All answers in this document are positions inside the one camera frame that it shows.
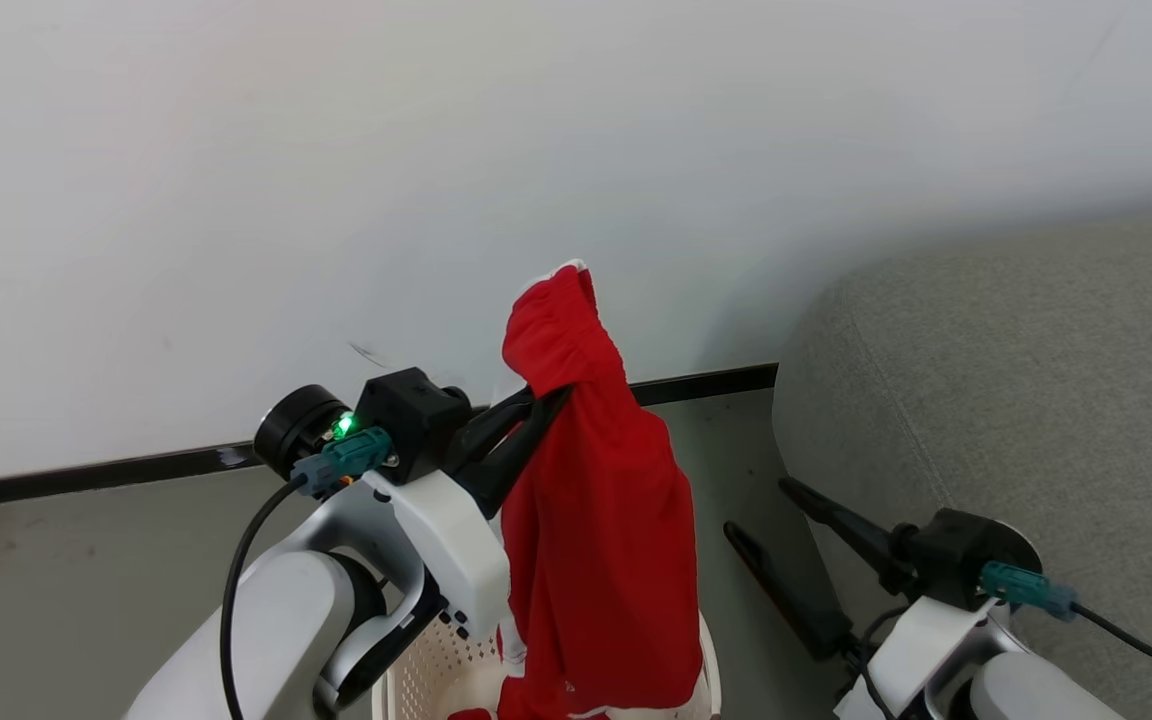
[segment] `green led light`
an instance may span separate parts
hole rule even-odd
[[[349,433],[349,429],[353,427],[353,414],[340,415],[338,424],[332,427],[332,437],[335,439],[343,438]]]

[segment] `black baseboard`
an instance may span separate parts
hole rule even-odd
[[[752,365],[717,373],[699,373],[630,386],[639,406],[696,400],[735,392],[764,389],[776,381],[776,365]],[[192,478],[259,465],[250,442],[169,452],[166,455],[129,457],[97,465],[47,470],[45,473],[14,475],[0,478],[0,502],[61,495],[91,488],[114,488],[157,480]]]

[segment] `gray floor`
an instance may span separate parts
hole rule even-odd
[[[841,669],[808,659],[722,537],[725,520],[740,521],[785,577],[828,592],[804,521],[774,488],[770,401],[751,392],[655,410],[695,488],[723,717],[826,719]],[[0,505],[0,720],[122,715],[215,608],[234,543],[278,483],[253,469]],[[257,546],[311,510],[290,501]]]

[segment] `white wall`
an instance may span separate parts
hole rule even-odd
[[[581,256],[634,379],[896,242],[1152,202],[1152,1],[0,0],[0,475],[484,397]]]

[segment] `black cable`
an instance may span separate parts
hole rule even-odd
[[[1087,607],[1083,607],[1078,602],[1071,602],[1069,607],[1070,611],[1078,612],[1079,615],[1086,617],[1087,620],[1091,620],[1092,623],[1097,623],[1102,629],[1105,629],[1106,632],[1109,632],[1111,635],[1114,635],[1114,637],[1120,638],[1120,641],[1128,643],[1129,646],[1132,646],[1139,650],[1140,652],[1146,653],[1146,655],[1152,657],[1151,644],[1147,644],[1144,641],[1135,638],[1123,628],[1119,628],[1119,626],[1111,623],[1111,621],[1106,620],[1105,617],[1101,617],[1100,615],[1097,615],[1096,612],[1089,611]]]
[[[243,711],[238,707],[238,691],[234,688],[233,659],[234,598],[238,596],[238,577],[243,574],[243,561],[247,560],[247,552],[251,550],[257,530],[260,530],[275,507],[287,500],[287,497],[296,492],[302,484],[305,484],[303,477],[297,482],[287,483],[265,501],[251,523],[247,524],[247,530],[243,530],[243,537],[238,539],[238,550],[234,551],[234,559],[229,563],[229,577],[225,579],[225,594],[220,601],[220,685],[225,690],[225,705],[229,706],[229,717],[233,717],[233,720],[243,720]]]
[[[861,635],[861,677],[865,679],[865,689],[869,691],[869,699],[874,702],[878,710],[882,711],[882,720],[896,720],[896,717],[887,708],[887,703],[882,702],[882,696],[878,694],[878,688],[874,687],[874,680],[869,676],[869,643],[874,638],[874,632],[878,632],[878,628],[882,628],[882,623],[900,616],[905,611],[909,611],[909,607],[896,607],[896,609],[884,612],[882,615],[878,616],[878,620],[874,620],[873,623],[870,623],[865,628],[865,634]]]

